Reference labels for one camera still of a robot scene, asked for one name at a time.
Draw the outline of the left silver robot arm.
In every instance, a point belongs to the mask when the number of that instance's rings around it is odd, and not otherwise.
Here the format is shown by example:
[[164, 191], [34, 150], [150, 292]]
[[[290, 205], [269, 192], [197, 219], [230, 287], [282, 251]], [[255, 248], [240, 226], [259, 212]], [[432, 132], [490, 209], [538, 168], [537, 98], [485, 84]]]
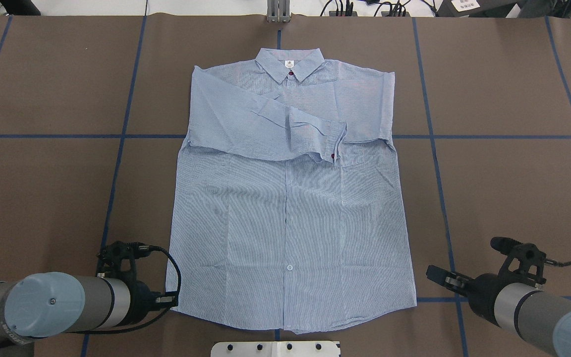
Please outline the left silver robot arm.
[[178, 305], [179, 290], [155, 292], [127, 278], [32, 274], [0, 282], [0, 357], [32, 357], [34, 344], [61, 334], [113, 335], [134, 332]]

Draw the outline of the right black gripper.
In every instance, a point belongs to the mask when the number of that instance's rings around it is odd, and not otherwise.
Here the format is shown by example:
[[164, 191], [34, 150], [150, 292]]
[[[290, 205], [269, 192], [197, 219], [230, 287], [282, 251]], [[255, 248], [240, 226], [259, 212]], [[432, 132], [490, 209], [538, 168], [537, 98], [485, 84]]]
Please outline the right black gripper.
[[495, 303], [498, 294], [505, 287], [514, 283], [512, 280], [492, 273], [480, 274], [477, 278], [472, 279], [464, 274], [447, 271], [434, 265], [427, 267], [426, 278], [454, 294], [466, 297], [474, 314], [490, 323], [497, 322]]

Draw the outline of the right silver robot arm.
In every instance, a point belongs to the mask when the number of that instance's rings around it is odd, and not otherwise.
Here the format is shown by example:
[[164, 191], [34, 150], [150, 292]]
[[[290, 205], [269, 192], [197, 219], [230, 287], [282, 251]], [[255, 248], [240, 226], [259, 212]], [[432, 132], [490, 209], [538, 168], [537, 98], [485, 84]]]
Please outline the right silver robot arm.
[[472, 312], [553, 357], [571, 357], [571, 299], [496, 274], [429, 266], [428, 280], [467, 298]]

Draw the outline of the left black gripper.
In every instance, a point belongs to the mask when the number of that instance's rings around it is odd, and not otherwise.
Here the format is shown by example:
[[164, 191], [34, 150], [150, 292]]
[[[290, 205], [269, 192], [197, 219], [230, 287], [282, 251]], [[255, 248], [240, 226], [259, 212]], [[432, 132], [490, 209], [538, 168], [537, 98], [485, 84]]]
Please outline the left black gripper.
[[179, 293], [160, 293], [151, 290], [145, 283], [136, 281], [130, 286], [128, 322], [138, 323], [150, 312], [177, 307]]

